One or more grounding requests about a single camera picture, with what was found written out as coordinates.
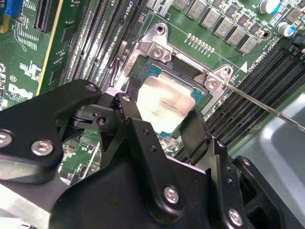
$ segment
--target ram slot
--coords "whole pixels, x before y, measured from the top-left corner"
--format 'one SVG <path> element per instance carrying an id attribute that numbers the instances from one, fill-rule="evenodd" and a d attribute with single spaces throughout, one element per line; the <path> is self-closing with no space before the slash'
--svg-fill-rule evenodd
<path id="1" fill-rule="evenodd" d="M 124 12 L 126 11 L 128 3 L 129 3 L 129 0 L 123 0 L 120 3 L 120 6 L 117 9 L 115 16 L 113 18 L 113 21 L 111 22 L 112 29 L 108 32 L 108 34 L 105 38 L 105 41 L 104 41 L 102 47 L 99 49 L 99 53 L 94 60 L 94 64 L 92 65 L 92 68 L 89 71 L 89 74 L 88 74 L 89 81 L 94 82 L 98 86 L 101 86 L 101 83 L 102 83 L 101 74 L 104 70 L 100 67 L 102 60 L 105 57 L 107 50 L 110 47 L 111 43 L 115 40 L 115 35 L 121 28 L 120 24 L 125 16 Z"/>
<path id="2" fill-rule="evenodd" d="M 88 66 L 91 64 L 92 56 L 96 52 L 96 47 L 99 43 L 103 42 L 103 37 L 100 37 L 102 31 L 108 30 L 104 27 L 106 21 L 109 21 L 107 17 L 107 10 L 112 6 L 110 1 L 102 1 L 95 20 L 90 29 L 90 35 L 86 41 L 86 45 L 81 52 L 81 57 L 77 66 L 77 71 L 75 73 L 74 79 L 86 79 L 85 75 L 88 69 Z"/>
<path id="3" fill-rule="evenodd" d="M 282 58 L 284 54 L 285 51 L 282 49 L 273 49 L 273 51 L 271 51 L 267 56 L 269 61 L 259 63 L 258 66 L 238 86 L 238 88 L 245 93 L 249 93 L 249 91 L 263 78 L 263 76 L 265 76 L 265 74 L 277 63 L 277 61 L 280 60 L 280 58 Z M 225 119 L 226 114 L 233 110 L 241 99 L 242 98 L 239 95 L 231 94 L 225 103 L 219 107 L 207 121 L 208 128 L 210 130 L 215 129 L 215 126 Z"/>
<path id="4" fill-rule="evenodd" d="M 288 54 L 286 55 L 284 64 L 277 63 L 274 66 L 277 66 L 276 71 L 273 72 L 272 76 L 269 78 L 263 78 L 259 84 L 256 84 L 256 87 L 254 86 L 252 90 L 248 91 L 249 94 L 255 99 L 259 99 L 260 95 L 265 92 L 272 83 L 274 83 L 286 70 L 287 68 L 293 63 L 294 59 L 291 58 Z M 243 114 L 246 113 L 248 107 L 252 105 L 252 103 L 247 102 L 247 100 L 242 99 L 239 97 L 239 106 L 236 106 L 236 109 L 231 110 L 230 117 L 225 117 L 224 122 L 219 123 L 214 128 L 217 130 L 222 130 L 223 128 L 226 128 L 230 123 L 235 122 L 238 117 L 243 116 Z M 220 133 L 222 131 L 215 131 L 213 135 L 215 137 L 219 137 Z"/>
<path id="5" fill-rule="evenodd" d="M 67 60 L 66 68 L 63 71 L 60 85 L 69 83 L 74 79 L 77 70 L 78 62 L 81 57 L 81 52 L 86 44 L 90 34 L 90 28 L 94 19 L 96 9 L 99 6 L 99 1 L 87 0 L 83 7 L 83 14 L 80 19 L 80 26 L 71 41 L 69 49 L 69 58 Z"/>
<path id="6" fill-rule="evenodd" d="M 124 23 L 121 25 L 121 27 L 118 29 L 114 40 L 111 42 L 107 53 L 105 54 L 105 57 L 103 58 L 99 69 L 102 70 L 102 73 L 100 75 L 100 87 L 102 91 L 105 91 L 109 87 L 109 82 L 111 79 L 111 74 L 107 74 L 113 71 L 113 69 L 109 69 L 111 63 L 114 62 L 115 56 L 117 54 L 117 51 L 119 49 L 120 44 L 123 41 L 123 37 L 125 33 L 127 32 L 127 28 L 129 28 L 129 24 L 132 20 L 132 16 L 135 12 L 135 9 L 138 6 L 139 1 L 135 0 L 132 2 L 132 7 L 127 8 L 125 13 L 125 20 Z"/>
<path id="7" fill-rule="evenodd" d="M 291 75 L 285 77 L 279 84 L 283 86 L 282 90 L 279 92 L 278 87 L 273 88 L 265 99 L 262 100 L 263 103 L 268 104 L 272 108 L 277 108 L 281 105 L 289 96 L 291 96 L 301 85 L 305 83 L 304 72 L 305 66 L 297 66 L 295 72 Z M 274 97 L 274 94 L 278 93 L 280 96 L 278 98 Z M 222 139 L 227 142 L 228 147 L 232 148 L 238 141 L 240 141 L 244 136 L 252 131 L 253 127 L 260 124 L 269 115 L 268 112 L 254 106 L 247 116 L 244 117 L 245 126 L 241 129 L 236 129 L 235 133 L 227 133 Z"/>

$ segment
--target silver screw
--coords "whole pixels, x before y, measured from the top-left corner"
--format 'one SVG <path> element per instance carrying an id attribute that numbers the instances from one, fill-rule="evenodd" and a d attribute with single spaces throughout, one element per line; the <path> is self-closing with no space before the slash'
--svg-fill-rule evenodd
<path id="1" fill-rule="evenodd" d="M 179 194 L 172 187 L 166 187 L 164 189 L 164 195 L 165 195 L 165 198 L 167 199 L 167 201 L 172 204 L 176 204 L 179 201 Z"/>
<path id="2" fill-rule="evenodd" d="M 229 75 L 230 73 L 231 73 L 231 69 L 229 69 L 229 68 L 223 69 L 223 74 L 224 75 Z"/>
<path id="3" fill-rule="evenodd" d="M 230 209 L 229 210 L 229 216 L 231 221 L 237 225 L 237 226 L 241 226 L 243 224 L 243 220 L 242 217 L 238 214 L 238 212 L 234 209 Z"/>
<path id="4" fill-rule="evenodd" d="M 131 101 L 131 99 L 128 96 L 126 96 L 126 95 L 123 95 L 122 98 L 123 98 L 123 100 L 125 100 L 127 102 Z"/>
<path id="5" fill-rule="evenodd" d="M 8 146 L 13 141 L 13 137 L 4 131 L 0 131 L 0 148 Z"/>
<path id="6" fill-rule="evenodd" d="M 95 92 L 96 91 L 96 88 L 93 84 L 88 84 L 86 85 L 86 88 L 92 92 Z"/>
<path id="7" fill-rule="evenodd" d="M 247 159 L 243 159 L 244 163 L 247 165 L 247 166 L 250 166 L 250 162 L 247 160 Z"/>
<path id="8" fill-rule="evenodd" d="M 161 51 L 160 50 L 154 51 L 153 56 L 156 57 L 156 58 L 160 57 L 161 56 Z"/>
<path id="9" fill-rule="evenodd" d="M 224 145 L 221 141 L 218 141 L 217 143 L 218 143 L 218 145 L 220 145 L 222 148 L 225 148 L 225 145 Z"/>
<path id="10" fill-rule="evenodd" d="M 209 82 L 208 83 L 208 87 L 210 88 L 210 89 L 214 89 L 215 87 L 216 87 L 216 83 L 215 82 Z"/>
<path id="11" fill-rule="evenodd" d="M 30 149 L 38 156 L 47 156 L 53 152 L 53 145 L 48 141 L 41 140 L 34 142 Z"/>

